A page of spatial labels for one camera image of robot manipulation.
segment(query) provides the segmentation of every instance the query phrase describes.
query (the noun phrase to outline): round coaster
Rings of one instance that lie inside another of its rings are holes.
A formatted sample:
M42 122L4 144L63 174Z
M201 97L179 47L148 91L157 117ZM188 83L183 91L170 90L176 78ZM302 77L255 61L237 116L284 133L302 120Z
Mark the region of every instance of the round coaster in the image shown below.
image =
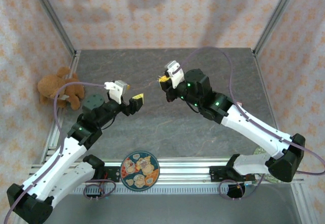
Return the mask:
M136 151L123 160L120 173L125 187L132 191L144 191L157 182L159 163L151 153Z

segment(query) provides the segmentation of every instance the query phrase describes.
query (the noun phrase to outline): wallpaper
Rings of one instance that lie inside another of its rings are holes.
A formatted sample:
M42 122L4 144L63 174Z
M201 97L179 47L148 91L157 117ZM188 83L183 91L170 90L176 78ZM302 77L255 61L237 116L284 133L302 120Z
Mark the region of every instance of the wallpaper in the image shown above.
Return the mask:
M50 0L75 49L253 48L279 0Z
M9 210L7 188L40 159L53 120L36 84L70 60L38 0L0 0L0 220Z
M291 0L258 57L280 128L300 133L325 158L325 0ZM321 172L305 153L302 170ZM325 176L308 177L319 223L325 223Z

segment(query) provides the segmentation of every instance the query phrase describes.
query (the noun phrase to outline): small yellow object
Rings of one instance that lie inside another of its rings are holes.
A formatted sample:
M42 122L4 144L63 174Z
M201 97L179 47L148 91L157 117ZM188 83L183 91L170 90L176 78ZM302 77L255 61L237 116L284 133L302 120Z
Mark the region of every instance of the small yellow object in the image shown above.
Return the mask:
M144 95L143 95L143 93L138 94L136 96L133 96L132 99L135 99L135 100L142 99L142 104L144 104Z
M166 77L166 75L162 76L161 78L159 78L159 83L163 83L163 82L166 82L168 81L170 78Z

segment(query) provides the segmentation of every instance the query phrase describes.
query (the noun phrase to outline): brown teddy bear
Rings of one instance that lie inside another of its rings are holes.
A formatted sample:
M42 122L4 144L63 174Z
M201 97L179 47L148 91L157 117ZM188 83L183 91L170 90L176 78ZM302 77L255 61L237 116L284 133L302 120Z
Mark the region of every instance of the brown teddy bear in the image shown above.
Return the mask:
M66 83L79 82L77 74L73 74L72 78L64 79L63 77L69 74L68 67L61 67L56 75L46 75L37 84L37 89L40 93L40 102L43 105L52 103L57 91ZM82 85L69 85L60 92L57 100L57 106L64 108L67 106L67 101L71 104L71 109L76 111L80 107L79 99L85 97L85 90Z

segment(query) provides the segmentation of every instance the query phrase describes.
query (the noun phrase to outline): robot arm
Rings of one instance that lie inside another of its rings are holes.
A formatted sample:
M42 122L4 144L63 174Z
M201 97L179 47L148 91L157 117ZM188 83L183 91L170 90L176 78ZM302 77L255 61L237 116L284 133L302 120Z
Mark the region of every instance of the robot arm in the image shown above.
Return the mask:
M86 156L74 170L64 175L65 171L79 159L102 135L102 127L117 114L122 112L126 116L133 115L143 105L143 94L134 96L127 105L123 101L123 95L128 85L123 81L105 83L108 89L109 101L105 103L101 95L94 94L85 99L82 111L77 122L64 139L64 149L60 149L29 179L22 185L12 184L7 190L10 206L18 197L27 191L24 197L14 208L18 214L28 223L43 223L53 211L53 208L77 186L87 180L102 179L104 176L104 162L93 155ZM52 169L50 165L60 156ZM36 184L35 180L45 171L47 174Z
M305 138L299 134L291 136L281 132L239 106L246 115L244 117L230 98L212 90L209 77L200 69L193 69L184 74L179 67L176 61L170 62L166 66L165 75L159 78L160 86L166 93L168 102L180 98L188 105L197 107L198 112L206 119L234 129L267 152L262 155L233 155L224 168L224 172L219 173L218 179L220 181L225 179L242 181L244 175L248 173L268 173L281 181L291 182L304 152L283 140L305 146ZM252 124L246 119L247 117L280 136L281 140Z

